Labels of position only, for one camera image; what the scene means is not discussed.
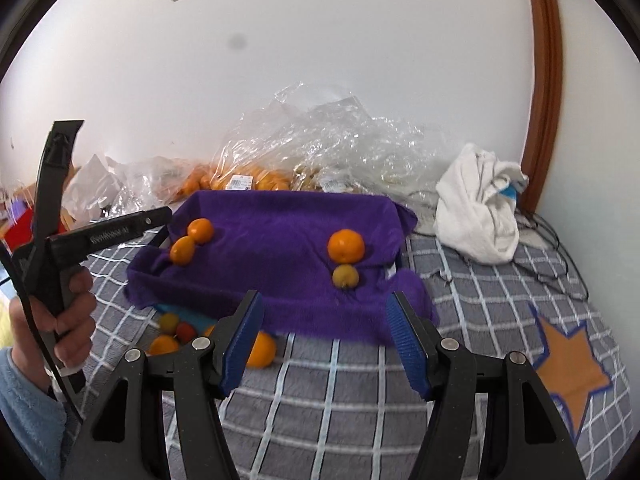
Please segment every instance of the red fruit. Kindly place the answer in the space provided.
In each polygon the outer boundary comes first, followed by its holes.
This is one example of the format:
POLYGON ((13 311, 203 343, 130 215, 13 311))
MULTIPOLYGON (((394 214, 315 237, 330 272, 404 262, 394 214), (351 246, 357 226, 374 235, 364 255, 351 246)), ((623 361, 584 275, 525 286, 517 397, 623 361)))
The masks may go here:
POLYGON ((186 345, 189 341, 196 338, 198 333, 193 326, 183 321, 178 323, 178 326, 175 328, 175 336, 178 338, 178 341, 186 345))

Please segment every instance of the teal cloth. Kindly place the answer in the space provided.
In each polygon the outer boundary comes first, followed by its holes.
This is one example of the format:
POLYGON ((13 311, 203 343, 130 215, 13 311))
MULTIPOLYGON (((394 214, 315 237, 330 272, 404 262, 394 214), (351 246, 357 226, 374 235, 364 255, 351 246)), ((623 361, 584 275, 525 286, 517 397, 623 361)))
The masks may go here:
POLYGON ((194 310, 191 310, 184 306, 158 303, 154 305, 154 308, 158 312, 162 312, 163 314, 165 312, 173 312, 180 318, 180 321, 184 321, 193 326, 198 334, 202 334, 207 328, 209 328, 211 325, 215 325, 218 322, 217 319, 205 316, 204 314, 200 314, 199 312, 195 312, 194 310))

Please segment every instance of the yellow fruit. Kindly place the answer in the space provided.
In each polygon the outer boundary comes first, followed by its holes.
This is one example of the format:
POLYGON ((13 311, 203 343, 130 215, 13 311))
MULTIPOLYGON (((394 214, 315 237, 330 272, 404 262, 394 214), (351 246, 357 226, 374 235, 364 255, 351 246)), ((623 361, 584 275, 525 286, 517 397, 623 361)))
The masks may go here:
POLYGON ((174 265, 185 266, 191 263, 196 251, 196 244, 190 236, 183 236, 175 241, 169 251, 169 259, 174 265))
POLYGON ((276 357, 276 342, 273 337, 264 332, 258 332, 246 365, 249 368, 266 368, 273 363, 274 357, 276 357))
POLYGON ((200 245, 209 242, 213 238, 214 232, 213 224, 206 218, 198 218, 187 227, 187 234, 200 245))
POLYGON ((180 318, 177 314, 174 314, 173 312, 162 314, 158 321, 158 324, 160 325, 160 332, 166 335, 174 336, 175 329, 178 326, 178 323, 180 323, 180 318))
POLYGON ((178 343, 170 335, 159 335, 149 345, 149 355, 161 355, 169 354, 180 349, 180 343, 178 343))
POLYGON ((342 229, 329 238, 326 250, 337 264, 357 264, 364 257, 364 240, 356 231, 342 229))
POLYGON ((335 267, 332 280, 338 288, 355 288, 360 281, 360 275, 355 267, 344 264, 335 267))

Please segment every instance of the purple towel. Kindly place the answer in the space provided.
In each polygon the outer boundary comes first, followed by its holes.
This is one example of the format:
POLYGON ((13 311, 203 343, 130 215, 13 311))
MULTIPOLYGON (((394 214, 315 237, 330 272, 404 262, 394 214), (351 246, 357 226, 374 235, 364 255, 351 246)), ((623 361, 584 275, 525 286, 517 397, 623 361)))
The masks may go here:
POLYGON ((125 294, 142 308, 186 306, 219 319, 231 314, 249 289, 262 293, 262 328, 391 345, 385 319, 389 294, 402 291, 419 316, 437 322, 424 284, 400 269, 386 279, 415 215, 381 196, 286 191, 200 191, 174 214, 171 241, 196 218, 213 222, 216 234, 196 248, 185 267, 168 250, 142 248, 127 270, 125 294), (326 245, 340 229, 359 232, 366 253, 355 267, 360 284, 338 290, 326 245))

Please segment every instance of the metal screw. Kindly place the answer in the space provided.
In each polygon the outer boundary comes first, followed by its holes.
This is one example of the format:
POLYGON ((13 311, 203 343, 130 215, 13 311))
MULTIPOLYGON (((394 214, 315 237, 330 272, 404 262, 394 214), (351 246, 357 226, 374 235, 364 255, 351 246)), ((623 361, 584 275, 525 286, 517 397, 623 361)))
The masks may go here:
POLYGON ((211 342, 209 341, 208 337, 197 337, 193 340, 191 346, 193 346, 196 350, 204 350, 205 348, 208 348, 210 344, 211 342))
POLYGON ((455 339, 452 339, 450 337, 446 337, 444 338, 441 342, 440 345, 445 349, 445 350, 451 350, 452 352, 454 350, 457 350, 458 348, 460 348, 460 343, 457 342, 455 339))
POLYGON ((523 365, 527 362, 527 358, 524 357, 524 354, 520 352, 511 352, 509 354, 509 359, 511 359, 512 363, 515 363, 517 365, 523 365))
POLYGON ((132 348, 131 350, 127 350, 126 354, 124 354, 124 360, 127 363, 132 363, 133 361, 137 361, 140 359, 142 352, 137 348, 132 348))

